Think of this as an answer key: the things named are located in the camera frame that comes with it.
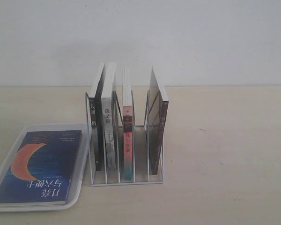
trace book spine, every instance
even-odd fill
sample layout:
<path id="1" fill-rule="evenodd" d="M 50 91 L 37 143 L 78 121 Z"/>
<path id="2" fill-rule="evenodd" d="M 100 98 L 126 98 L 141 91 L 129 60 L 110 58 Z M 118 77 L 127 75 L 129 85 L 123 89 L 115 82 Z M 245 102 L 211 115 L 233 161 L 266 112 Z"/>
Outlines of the book spine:
<path id="1" fill-rule="evenodd" d="M 103 122 L 104 122 L 107 166 L 111 170 L 116 170 L 117 164 L 116 164 L 115 148 L 114 148 L 111 98 L 103 98 L 101 99 L 101 102 L 102 102 L 102 115 L 103 115 Z"/>
<path id="2" fill-rule="evenodd" d="M 92 97 L 89 99 L 89 111 L 90 111 L 90 123 L 92 126 L 92 144 L 95 154 L 95 163 L 96 163 L 96 170 L 99 171 L 101 168 L 100 166 L 100 152 L 99 152 L 99 145 L 98 145 L 98 124 L 97 124 L 97 116 L 96 111 L 98 110 L 95 98 Z"/>
<path id="3" fill-rule="evenodd" d="M 133 152 L 133 109 L 132 105 L 123 106 L 124 132 L 124 174 L 125 180 L 132 179 L 132 152 Z"/>
<path id="4" fill-rule="evenodd" d="M 166 117 L 167 117 L 168 105 L 169 105 L 169 102 L 163 102 L 162 109 L 161 109 L 161 112 L 160 112 L 160 121 L 159 121 L 159 126 L 158 126 L 156 155 L 155 155 L 155 160 L 154 160 L 153 166 L 152 166 L 152 174 L 153 175 L 157 175 L 157 172 L 158 172 L 158 165 L 159 165 L 159 159 L 160 159 L 161 146 L 163 144 L 163 132 L 164 132 L 165 120 L 166 120 Z"/>

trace white book spine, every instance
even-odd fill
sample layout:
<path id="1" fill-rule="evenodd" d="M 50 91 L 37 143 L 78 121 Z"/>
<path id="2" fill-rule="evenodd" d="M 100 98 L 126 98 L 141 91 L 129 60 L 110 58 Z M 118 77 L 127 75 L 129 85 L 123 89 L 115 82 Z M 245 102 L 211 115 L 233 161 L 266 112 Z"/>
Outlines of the white book spine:
<path id="1" fill-rule="evenodd" d="M 102 98 L 102 114 L 104 121 L 104 135 L 105 135 L 105 148 L 107 156 L 107 166 L 111 170 L 116 170 L 116 157 L 113 135 L 113 123 L 112 123 L 112 100 L 111 98 Z"/>

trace black book spine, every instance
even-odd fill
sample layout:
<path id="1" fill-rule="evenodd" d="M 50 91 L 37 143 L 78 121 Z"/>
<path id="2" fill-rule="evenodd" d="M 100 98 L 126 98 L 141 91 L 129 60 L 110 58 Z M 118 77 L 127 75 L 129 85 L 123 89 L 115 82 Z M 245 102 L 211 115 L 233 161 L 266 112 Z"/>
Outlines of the black book spine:
<path id="1" fill-rule="evenodd" d="M 159 159 L 160 159 L 161 146 L 163 144 L 163 132 L 164 132 L 165 120 L 167 117 L 168 105 L 169 105 L 169 102 L 163 102 L 161 112 L 160 112 L 156 154 L 155 154 L 154 161 L 151 162 L 151 165 L 152 165 L 151 169 L 152 169 L 153 175 L 157 175 L 157 172 L 158 172 L 158 165 L 159 165 Z"/>
<path id="2" fill-rule="evenodd" d="M 89 98 L 89 110 L 90 110 L 90 122 L 92 126 L 92 143 L 95 154 L 95 162 L 96 162 L 96 170 L 101 170 L 100 166 L 100 151 L 99 151 L 99 141 L 98 141 L 98 124 L 97 124 L 97 116 L 96 116 L 96 101 L 95 98 Z"/>

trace blue book cover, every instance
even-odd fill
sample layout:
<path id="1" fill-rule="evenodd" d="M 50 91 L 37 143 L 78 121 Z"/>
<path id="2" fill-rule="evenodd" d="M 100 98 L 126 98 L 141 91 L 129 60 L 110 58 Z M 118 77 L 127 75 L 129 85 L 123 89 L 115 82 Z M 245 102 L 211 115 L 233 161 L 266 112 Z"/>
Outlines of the blue book cover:
<path id="1" fill-rule="evenodd" d="M 0 184 L 0 206 L 66 203 L 81 130 L 24 137 Z"/>

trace white wire book rack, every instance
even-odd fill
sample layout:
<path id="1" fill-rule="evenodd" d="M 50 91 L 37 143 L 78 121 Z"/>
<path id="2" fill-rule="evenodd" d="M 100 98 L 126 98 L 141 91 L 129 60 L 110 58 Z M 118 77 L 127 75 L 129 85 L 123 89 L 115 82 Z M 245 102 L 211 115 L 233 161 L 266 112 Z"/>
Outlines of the white wire book rack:
<path id="1" fill-rule="evenodd" d="M 122 122 L 121 110 L 118 103 L 118 98 L 116 92 L 113 95 L 114 98 L 114 113 L 116 118 L 118 114 L 120 117 L 120 122 Z M 86 122 L 87 122 L 87 131 L 89 133 L 89 168 L 90 168 L 90 185 L 92 187 L 96 186 L 113 186 L 113 185 L 135 185 L 135 184 L 160 184 L 164 183 L 164 142 L 161 147 L 160 154 L 160 163 L 158 168 L 157 175 L 152 175 L 151 166 L 150 166 L 150 157 L 149 157 L 149 91 L 147 93 L 147 102 L 146 102 L 146 116 L 144 119 L 144 125 L 135 125 L 133 133 L 133 178 L 131 180 L 124 179 L 124 169 L 122 165 L 122 159 L 120 152 L 123 151 L 123 123 L 122 125 L 115 121 L 116 124 L 116 139 L 117 141 L 117 169 L 109 170 L 106 161 L 106 149 L 104 144 L 104 158 L 102 159 L 102 169 L 96 171 L 95 164 L 95 154 L 93 150 L 91 138 L 91 125 L 90 125 L 90 111 L 89 111 L 89 95 L 85 93 L 85 106 L 86 106 Z"/>

